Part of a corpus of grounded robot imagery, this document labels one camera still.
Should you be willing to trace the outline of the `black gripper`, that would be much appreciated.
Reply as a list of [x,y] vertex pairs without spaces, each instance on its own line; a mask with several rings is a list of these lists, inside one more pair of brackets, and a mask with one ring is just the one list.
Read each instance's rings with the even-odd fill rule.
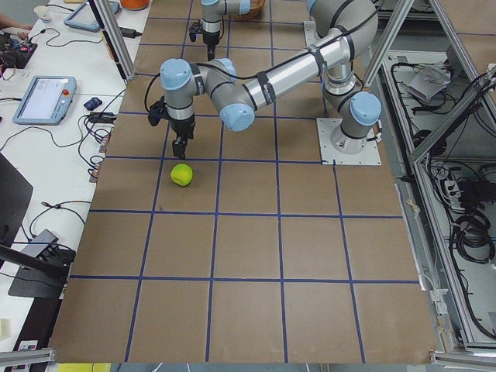
[[177,138],[172,142],[173,155],[180,160],[186,159],[186,140],[194,139],[195,117],[170,119],[170,126]]
[[203,43],[207,46],[207,60],[215,59],[215,47],[219,44],[219,31],[203,32]]

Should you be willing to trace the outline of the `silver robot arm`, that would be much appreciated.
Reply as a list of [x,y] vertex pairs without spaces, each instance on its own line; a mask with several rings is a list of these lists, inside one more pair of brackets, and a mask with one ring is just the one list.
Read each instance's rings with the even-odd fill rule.
[[207,46],[207,60],[215,58],[215,49],[221,40],[223,17],[245,15],[250,11],[250,0],[201,0],[200,34]]
[[379,119],[379,99],[357,87],[353,61],[369,47],[377,32],[378,9],[371,1],[309,1],[318,39],[293,57],[260,71],[245,84],[237,85],[231,60],[214,59],[205,64],[169,59],[160,67],[164,97],[155,108],[164,112],[177,137],[173,155],[185,158],[188,141],[194,137],[193,98],[207,94],[219,117],[230,130],[247,129],[255,112],[272,105],[296,87],[326,76],[325,99],[341,115],[342,122],[330,139],[339,152],[358,154],[370,129]]

